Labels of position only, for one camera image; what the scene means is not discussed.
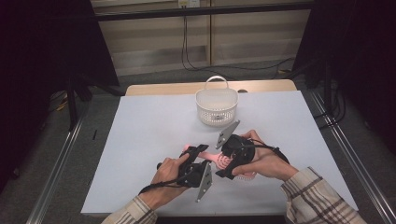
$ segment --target basket handle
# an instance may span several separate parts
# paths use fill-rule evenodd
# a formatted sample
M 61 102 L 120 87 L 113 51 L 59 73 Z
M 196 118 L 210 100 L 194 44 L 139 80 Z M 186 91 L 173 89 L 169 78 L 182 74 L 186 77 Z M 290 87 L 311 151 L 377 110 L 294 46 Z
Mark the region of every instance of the basket handle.
M 226 80 L 224 77 L 221 77 L 221 76 L 213 76 L 213 77 L 210 77 L 210 78 L 206 81 L 205 90 L 207 90 L 207 88 L 206 88 L 207 83 L 208 83 L 209 81 L 213 80 L 213 79 L 221 79 L 221 80 L 225 81 L 225 83 L 227 84 L 227 88 L 226 88 L 226 89 L 229 89 L 229 88 L 228 88 L 228 82 L 227 82 L 227 80 Z

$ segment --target black horizontal bar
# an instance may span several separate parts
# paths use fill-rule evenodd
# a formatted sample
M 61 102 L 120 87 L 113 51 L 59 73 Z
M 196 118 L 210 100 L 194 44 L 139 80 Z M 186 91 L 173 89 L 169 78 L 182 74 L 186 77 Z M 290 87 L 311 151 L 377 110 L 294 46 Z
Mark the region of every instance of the black horizontal bar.
M 86 21 L 123 21 L 139 20 L 166 17 L 183 17 L 183 16 L 202 16 L 202 15 L 219 15 L 234 14 L 247 12 L 268 12 L 268 11 L 290 11 L 311 9 L 316 5 L 315 2 L 300 3 L 282 3 L 269 5 L 254 6 L 235 6 L 235 7 L 190 7 L 190 8 L 172 8 L 162 10 L 121 12 L 121 13 L 100 13 L 94 16 L 70 16 L 63 18 L 53 18 L 61 20 L 86 20 Z

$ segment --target person's left hand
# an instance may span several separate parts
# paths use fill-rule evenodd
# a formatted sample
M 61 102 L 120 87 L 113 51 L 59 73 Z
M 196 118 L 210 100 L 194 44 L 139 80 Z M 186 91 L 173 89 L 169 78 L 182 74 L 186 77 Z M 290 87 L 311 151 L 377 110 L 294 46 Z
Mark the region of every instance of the person's left hand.
M 151 184 L 159 182 L 165 182 L 174 180 L 178 175 L 178 167 L 190 156 L 186 153 L 178 159 L 166 158 L 163 164 L 157 170 L 157 173 L 152 178 Z M 144 193 L 141 193 L 139 197 L 146 203 L 148 207 L 155 210 L 175 199 L 181 193 L 183 193 L 186 187 L 180 187 L 176 183 L 171 184 L 174 187 L 161 187 L 156 189 L 150 189 Z

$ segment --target plastic basket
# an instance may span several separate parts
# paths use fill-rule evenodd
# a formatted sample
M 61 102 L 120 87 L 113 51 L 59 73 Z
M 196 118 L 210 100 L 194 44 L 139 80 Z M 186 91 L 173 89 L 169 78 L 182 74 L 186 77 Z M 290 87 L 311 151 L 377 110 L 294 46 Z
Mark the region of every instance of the plastic basket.
M 221 79 L 227 84 L 223 89 L 208 89 L 207 83 Z M 231 123 L 235 118 L 238 105 L 238 92 L 230 89 L 224 77 L 214 76 L 206 81 L 205 87 L 195 93 L 198 118 L 204 124 L 214 127 Z

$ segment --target striped sleeve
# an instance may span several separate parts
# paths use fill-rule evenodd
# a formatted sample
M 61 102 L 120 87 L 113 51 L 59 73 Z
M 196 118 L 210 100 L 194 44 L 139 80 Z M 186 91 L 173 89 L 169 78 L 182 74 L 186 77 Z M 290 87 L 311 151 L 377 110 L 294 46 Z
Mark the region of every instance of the striped sleeve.
M 108 216 L 102 224 L 153 224 L 156 221 L 154 211 L 136 196 L 119 211 Z
M 365 223 L 343 198 L 311 167 L 286 181 L 287 218 L 292 223 Z

